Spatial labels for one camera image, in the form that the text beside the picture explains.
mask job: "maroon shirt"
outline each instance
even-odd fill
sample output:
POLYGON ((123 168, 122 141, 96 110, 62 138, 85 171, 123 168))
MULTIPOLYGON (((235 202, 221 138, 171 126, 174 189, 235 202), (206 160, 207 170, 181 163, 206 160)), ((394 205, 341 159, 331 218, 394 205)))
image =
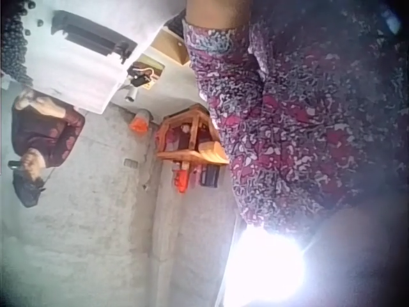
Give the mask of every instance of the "maroon shirt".
POLYGON ((15 153, 23 156, 29 148, 37 149, 47 168, 62 165, 85 124, 85 117, 72 107, 66 108, 64 118, 44 116, 30 106, 23 110, 13 107, 12 114, 15 153))

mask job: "seated person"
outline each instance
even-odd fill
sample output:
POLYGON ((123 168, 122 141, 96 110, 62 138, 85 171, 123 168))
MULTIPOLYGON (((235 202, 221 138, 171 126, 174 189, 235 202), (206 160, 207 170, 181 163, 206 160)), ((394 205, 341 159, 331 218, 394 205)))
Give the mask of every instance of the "seated person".
POLYGON ((85 123, 73 107, 62 107, 49 97, 24 90, 13 104, 12 144, 20 161, 9 161, 14 190, 23 206, 38 203, 44 190, 40 173, 62 165, 85 123))

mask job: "person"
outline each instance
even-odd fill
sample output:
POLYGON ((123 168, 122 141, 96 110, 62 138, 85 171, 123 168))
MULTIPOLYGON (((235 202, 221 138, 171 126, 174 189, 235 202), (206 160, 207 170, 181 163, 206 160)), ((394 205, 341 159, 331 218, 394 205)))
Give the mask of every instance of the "person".
POLYGON ((340 209, 406 198, 407 43, 379 9, 187 1, 191 67, 248 224, 306 246, 340 209))
POLYGON ((9 161, 13 186, 25 207, 37 205, 44 181, 41 170, 58 167, 70 155, 85 124, 73 107, 57 105, 25 89, 12 109, 12 145, 20 161, 9 161))

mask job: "red object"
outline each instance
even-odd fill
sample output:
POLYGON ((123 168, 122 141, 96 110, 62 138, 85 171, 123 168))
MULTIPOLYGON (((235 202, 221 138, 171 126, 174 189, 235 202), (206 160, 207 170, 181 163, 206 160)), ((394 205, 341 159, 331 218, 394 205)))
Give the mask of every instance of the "red object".
POLYGON ((178 189, 179 193, 185 193, 189 185, 189 173, 185 169, 179 169, 175 171, 174 186, 178 189))

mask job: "floral shirt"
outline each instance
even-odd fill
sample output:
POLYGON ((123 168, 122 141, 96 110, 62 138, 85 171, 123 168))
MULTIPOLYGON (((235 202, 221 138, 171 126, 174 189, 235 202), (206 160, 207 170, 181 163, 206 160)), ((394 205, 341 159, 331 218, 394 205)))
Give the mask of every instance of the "floral shirt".
POLYGON ((359 3, 255 0, 249 26, 184 22, 249 224, 305 239, 340 208, 407 188, 408 47, 359 3))

